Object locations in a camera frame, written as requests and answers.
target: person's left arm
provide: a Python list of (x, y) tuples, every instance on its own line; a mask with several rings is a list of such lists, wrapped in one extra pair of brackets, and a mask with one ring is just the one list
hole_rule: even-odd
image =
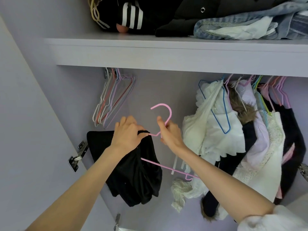
[(138, 130), (144, 128), (137, 125), (133, 116), (122, 117), (115, 125), (111, 146), (26, 231), (81, 230), (113, 169), (126, 154), (139, 145), (141, 139), (148, 136), (148, 133), (138, 135)]

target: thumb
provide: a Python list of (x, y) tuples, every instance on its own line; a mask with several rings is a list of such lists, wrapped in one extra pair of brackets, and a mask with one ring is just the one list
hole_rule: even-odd
[(165, 122), (163, 121), (163, 119), (161, 118), (161, 116), (157, 117), (157, 124), (160, 128), (160, 131), (164, 131), (167, 130), (166, 126), (165, 126)]
[(144, 137), (147, 137), (149, 133), (140, 133), (137, 135), (138, 139), (141, 141)]

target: forearm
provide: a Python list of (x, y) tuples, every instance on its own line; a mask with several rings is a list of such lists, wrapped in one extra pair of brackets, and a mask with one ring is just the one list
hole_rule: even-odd
[(117, 151), (113, 147), (106, 148), (86, 174), (46, 209), (27, 231), (80, 230), (107, 178), (121, 160)]
[(238, 223), (248, 216), (264, 216), (273, 212), (274, 204), (267, 198), (188, 148), (180, 150), (178, 156), (194, 170), (218, 202)]

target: person's right arm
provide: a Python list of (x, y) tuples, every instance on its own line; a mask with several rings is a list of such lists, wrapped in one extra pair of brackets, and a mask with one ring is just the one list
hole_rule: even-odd
[(157, 123), (161, 131), (161, 141), (194, 170), (236, 222), (240, 223), (249, 216), (273, 213), (275, 205), (271, 201), (192, 152), (184, 144), (177, 124), (169, 122), (165, 127), (161, 117), (157, 118)]

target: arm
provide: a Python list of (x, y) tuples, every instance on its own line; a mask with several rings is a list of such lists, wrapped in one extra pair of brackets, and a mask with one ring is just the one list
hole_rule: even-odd
[(81, 178), (47, 208), (26, 231), (80, 230), (96, 198), (118, 162), (135, 149), (148, 133), (129, 116), (116, 123), (111, 146)]
[(157, 123), (162, 134), (161, 141), (194, 170), (218, 202), (238, 223), (248, 216), (273, 213), (275, 205), (271, 201), (186, 147), (181, 130), (176, 124), (169, 122), (165, 127), (161, 117), (157, 118)]

